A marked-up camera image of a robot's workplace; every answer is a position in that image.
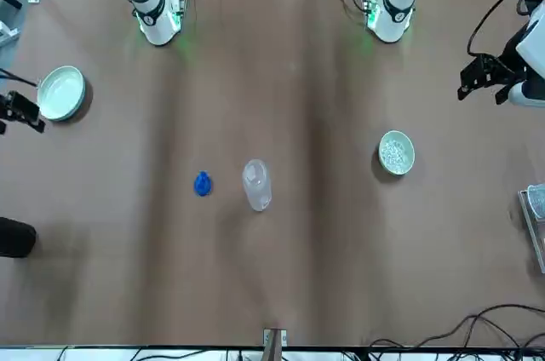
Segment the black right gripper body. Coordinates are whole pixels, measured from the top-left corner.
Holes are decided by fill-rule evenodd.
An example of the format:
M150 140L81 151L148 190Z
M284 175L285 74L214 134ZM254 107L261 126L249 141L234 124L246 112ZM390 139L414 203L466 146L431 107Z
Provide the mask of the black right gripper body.
M38 123L39 107L24 95L11 90L1 95L1 119L22 123Z

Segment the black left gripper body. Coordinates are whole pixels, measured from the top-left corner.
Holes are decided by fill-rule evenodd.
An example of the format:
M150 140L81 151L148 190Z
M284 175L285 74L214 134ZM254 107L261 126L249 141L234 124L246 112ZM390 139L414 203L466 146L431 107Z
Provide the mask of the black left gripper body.
M519 56L513 52L499 56L479 53L476 56L480 66L479 74L475 78L478 85L507 85L519 80Z

